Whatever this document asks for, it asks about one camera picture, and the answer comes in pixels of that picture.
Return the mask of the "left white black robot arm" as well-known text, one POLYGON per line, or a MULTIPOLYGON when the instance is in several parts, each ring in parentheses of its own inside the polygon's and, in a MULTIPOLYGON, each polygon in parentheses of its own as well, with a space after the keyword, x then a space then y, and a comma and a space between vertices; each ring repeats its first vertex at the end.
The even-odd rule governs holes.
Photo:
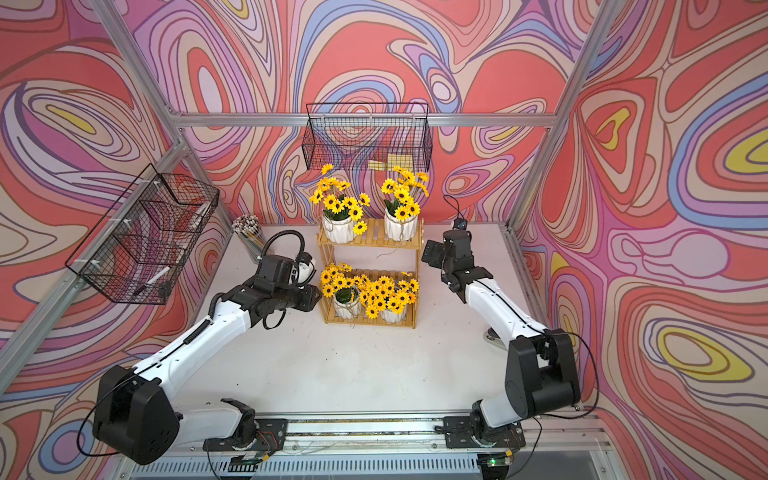
POLYGON ((219 351, 267 319, 289 310, 312 311, 321 298, 311 279, 312 257, 263 257, 256 273, 214 295, 207 313, 170 344, 130 368, 116 366, 100 379, 93 409, 92 435, 139 465, 150 464, 169 449, 201 442, 214 449, 281 448, 261 429, 255 410, 234 398, 198 408, 173 400, 187 381, 219 351))

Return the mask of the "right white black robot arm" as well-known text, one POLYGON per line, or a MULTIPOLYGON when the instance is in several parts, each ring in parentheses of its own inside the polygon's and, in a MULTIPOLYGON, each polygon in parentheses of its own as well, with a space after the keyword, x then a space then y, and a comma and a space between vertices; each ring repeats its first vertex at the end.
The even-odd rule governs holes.
POLYGON ((426 242, 422 262, 441 272, 441 281, 479 313, 507 347, 503 390, 476 401, 469 415, 447 417, 436 428, 450 448, 518 448, 519 423, 581 401, 573 343, 561 329, 549 329, 518 307, 471 250, 472 235, 451 229, 440 242, 426 242))

